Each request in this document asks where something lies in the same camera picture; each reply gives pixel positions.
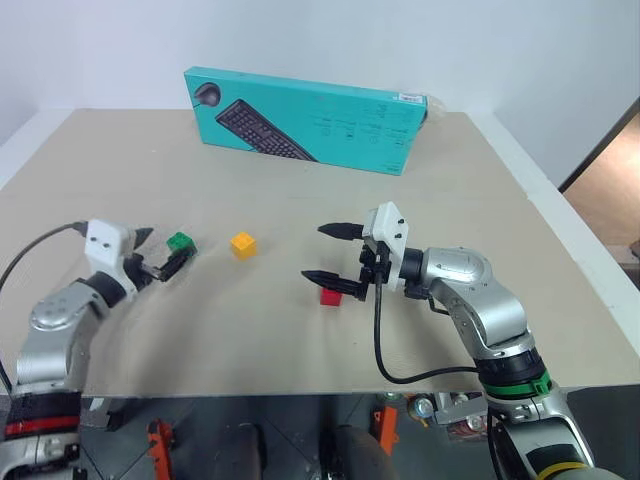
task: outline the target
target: black cable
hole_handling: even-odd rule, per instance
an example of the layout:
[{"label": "black cable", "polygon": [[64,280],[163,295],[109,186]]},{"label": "black cable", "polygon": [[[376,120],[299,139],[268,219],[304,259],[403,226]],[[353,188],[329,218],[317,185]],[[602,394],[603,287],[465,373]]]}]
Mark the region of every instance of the black cable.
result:
[{"label": "black cable", "polygon": [[[88,225],[87,222],[74,222],[74,223],[67,223],[65,225],[61,225],[60,227],[54,228],[53,230],[50,230],[50,231],[48,231],[47,233],[45,233],[43,235],[40,235],[33,242],[31,242],[29,245],[24,247],[20,251],[20,253],[18,253],[18,255],[16,255],[14,257],[14,259],[11,260],[11,263],[6,268],[4,273],[2,274],[2,277],[0,277],[0,292],[2,292],[2,288],[4,287],[4,284],[7,282],[7,278],[9,278],[9,275],[11,275],[11,272],[13,271],[13,269],[16,268],[16,265],[18,265],[18,262],[20,262],[20,260],[22,260],[22,258],[27,253],[29,253],[29,251],[33,247],[38,245],[43,240],[46,240],[47,238],[52,237],[56,233],[63,232],[63,231],[68,230],[70,228],[76,230],[82,236],[86,236],[86,234],[87,234],[87,225]],[[7,375],[7,372],[4,369],[4,365],[2,364],[2,360],[0,360],[0,380],[2,380],[2,384],[4,385],[4,388],[7,390],[7,393],[10,395],[11,394],[11,390],[13,389],[13,386],[11,385],[11,380],[9,379],[9,376]]]},{"label": "black cable", "polygon": [[457,373],[457,372],[471,372],[478,373],[478,369],[475,367],[446,367],[438,368],[436,370],[429,370],[428,372],[414,375],[412,377],[397,378],[391,375],[384,366],[382,361],[382,349],[380,347],[380,317],[382,311],[382,273],[376,273],[376,303],[373,318],[373,348],[376,354],[376,363],[378,364],[378,370],[384,378],[391,383],[407,384],[419,382],[425,378],[435,377],[436,375],[444,375],[445,373]]},{"label": "black cable", "polygon": [[491,407],[487,409],[487,443],[489,444],[489,454],[491,455],[491,463],[493,464],[493,470],[496,472],[498,480],[503,480],[502,470],[500,470],[500,464],[498,463],[498,456],[496,455],[496,445],[493,443],[493,417],[495,412]]},{"label": "black cable", "polygon": [[427,301],[429,302],[429,308],[432,312],[439,313],[440,315],[449,315],[447,310],[436,307],[436,302],[433,301],[433,297],[431,295],[427,297]]}]

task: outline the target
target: red band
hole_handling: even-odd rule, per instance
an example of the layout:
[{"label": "red band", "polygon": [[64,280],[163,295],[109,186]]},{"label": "red band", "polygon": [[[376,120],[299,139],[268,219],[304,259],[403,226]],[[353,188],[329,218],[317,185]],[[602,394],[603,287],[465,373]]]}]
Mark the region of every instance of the red band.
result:
[{"label": "red band", "polygon": [[77,427],[80,424],[80,417],[50,417],[39,418],[36,420],[22,420],[16,423],[10,423],[4,428],[4,434],[23,435],[25,433],[33,433],[42,430],[57,430],[59,428]]}]

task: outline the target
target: wooden floor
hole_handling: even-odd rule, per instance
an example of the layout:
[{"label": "wooden floor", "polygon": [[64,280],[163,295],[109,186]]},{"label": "wooden floor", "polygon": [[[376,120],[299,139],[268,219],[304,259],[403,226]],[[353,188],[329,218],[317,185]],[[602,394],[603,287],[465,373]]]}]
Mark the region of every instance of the wooden floor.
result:
[{"label": "wooden floor", "polygon": [[640,239],[640,115],[569,187],[565,197],[605,246],[628,246]]}]

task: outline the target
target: cube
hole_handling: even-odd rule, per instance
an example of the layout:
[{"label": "cube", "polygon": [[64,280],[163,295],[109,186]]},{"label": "cube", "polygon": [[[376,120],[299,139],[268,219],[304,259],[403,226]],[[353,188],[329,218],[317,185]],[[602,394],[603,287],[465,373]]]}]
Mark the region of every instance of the cube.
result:
[{"label": "cube", "polygon": [[183,248],[189,248],[191,250],[191,255],[197,252],[196,244],[193,242],[191,237],[182,232],[177,232],[167,240],[167,246],[169,247],[169,250],[171,250],[171,253],[175,253]]},{"label": "cube", "polygon": [[339,292],[334,292],[333,290],[329,290],[328,288],[323,288],[322,293],[320,294],[320,304],[328,305],[331,307],[339,307],[342,302],[342,294]]},{"label": "cube", "polygon": [[257,254],[256,240],[247,232],[240,232],[231,239],[231,251],[238,260],[246,260]]}]

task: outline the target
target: keyboard image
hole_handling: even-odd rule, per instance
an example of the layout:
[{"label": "keyboard image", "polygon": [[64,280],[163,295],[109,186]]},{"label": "keyboard image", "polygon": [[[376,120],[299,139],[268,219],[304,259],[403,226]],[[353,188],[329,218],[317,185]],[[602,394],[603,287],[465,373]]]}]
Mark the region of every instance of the keyboard image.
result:
[{"label": "keyboard image", "polygon": [[244,100],[236,100],[216,121],[260,153],[316,162],[309,152]]}]

